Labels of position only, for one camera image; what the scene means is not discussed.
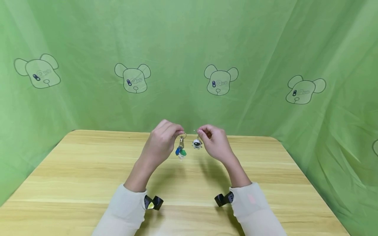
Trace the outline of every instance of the pink mark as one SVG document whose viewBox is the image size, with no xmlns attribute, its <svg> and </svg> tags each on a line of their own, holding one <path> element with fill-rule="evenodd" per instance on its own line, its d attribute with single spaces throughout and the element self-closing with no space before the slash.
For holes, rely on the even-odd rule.
<svg viewBox="0 0 378 236">
<path fill-rule="evenodd" d="M 249 198 L 249 201 L 250 201 L 252 204 L 256 204 L 256 200 L 255 200 L 255 198 L 254 198 L 252 195 L 248 194 L 248 198 Z"/>
</svg>

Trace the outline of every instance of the forearm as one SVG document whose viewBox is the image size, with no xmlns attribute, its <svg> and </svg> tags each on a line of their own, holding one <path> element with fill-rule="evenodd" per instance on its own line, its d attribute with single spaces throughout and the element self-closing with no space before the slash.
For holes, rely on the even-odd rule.
<svg viewBox="0 0 378 236">
<path fill-rule="evenodd" d="M 155 168 L 138 159 L 113 195 L 92 236 L 134 236 L 144 221 L 146 185 Z"/>
<path fill-rule="evenodd" d="M 232 208 L 246 236 L 286 236 L 257 183 L 230 188 L 234 194 Z"/>
<path fill-rule="evenodd" d="M 251 183 L 238 159 L 228 158 L 224 165 L 232 184 L 230 191 L 234 194 L 231 204 L 234 216 L 242 225 L 245 235 L 286 235 L 259 185 Z"/>
<path fill-rule="evenodd" d="M 150 165 L 148 162 L 144 161 L 142 158 L 139 158 L 135 162 L 129 177 L 123 186 L 134 193 L 144 192 L 146 190 L 148 180 L 155 169 L 156 168 Z"/>
<path fill-rule="evenodd" d="M 228 172 L 233 188 L 240 188 L 251 184 L 251 181 L 249 180 L 237 157 L 232 156 L 227 158 L 227 161 L 225 161 L 223 165 Z"/>
</svg>

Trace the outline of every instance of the light wood surface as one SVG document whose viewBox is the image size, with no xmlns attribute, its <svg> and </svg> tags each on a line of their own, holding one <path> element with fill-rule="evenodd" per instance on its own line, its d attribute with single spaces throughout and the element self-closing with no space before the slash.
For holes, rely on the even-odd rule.
<svg viewBox="0 0 378 236">
<path fill-rule="evenodd" d="M 2 236 L 90 236 L 130 173 L 148 133 L 69 133 L 0 208 Z M 230 182 L 204 148 L 185 140 L 187 157 L 172 154 L 152 175 L 148 195 L 164 200 L 149 210 L 137 235 L 244 235 L 228 204 L 214 197 Z M 347 236 L 283 146 L 270 137 L 230 136 L 248 176 L 258 182 L 289 236 Z"/>
</svg>

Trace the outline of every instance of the green backdrop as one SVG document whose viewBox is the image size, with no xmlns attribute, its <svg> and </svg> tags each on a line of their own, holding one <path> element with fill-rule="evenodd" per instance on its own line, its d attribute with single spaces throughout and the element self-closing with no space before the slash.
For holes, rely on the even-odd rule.
<svg viewBox="0 0 378 236">
<path fill-rule="evenodd" d="M 71 130 L 165 118 L 278 139 L 375 235 L 377 22 L 376 0 L 0 1 L 0 203 Z"/>
</svg>

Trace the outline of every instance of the long-sleeve shirt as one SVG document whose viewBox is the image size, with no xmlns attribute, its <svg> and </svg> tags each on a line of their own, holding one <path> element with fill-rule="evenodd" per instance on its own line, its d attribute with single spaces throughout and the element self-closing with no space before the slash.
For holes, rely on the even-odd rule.
<svg viewBox="0 0 378 236">
<path fill-rule="evenodd" d="M 234 194 L 234 216 L 246 236 L 286 236 L 257 183 L 230 191 Z M 120 185 L 92 236 L 134 236 L 144 221 L 146 194 Z"/>
</svg>

